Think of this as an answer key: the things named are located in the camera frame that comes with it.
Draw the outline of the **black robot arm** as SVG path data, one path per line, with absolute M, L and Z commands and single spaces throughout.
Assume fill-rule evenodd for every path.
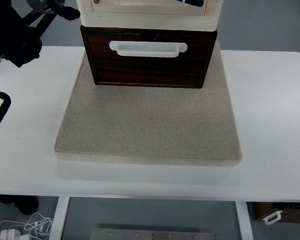
M 0 0 L 0 59 L 19 68 L 40 57 L 41 36 L 56 16 L 73 21 L 81 15 L 63 0 L 28 0 L 27 4 L 32 10 L 21 17 L 10 0 Z

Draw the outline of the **black white robotic index finger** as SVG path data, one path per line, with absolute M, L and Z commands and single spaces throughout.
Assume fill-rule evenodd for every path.
M 178 1 L 195 7 L 202 7 L 205 3 L 204 0 L 178 0 Z

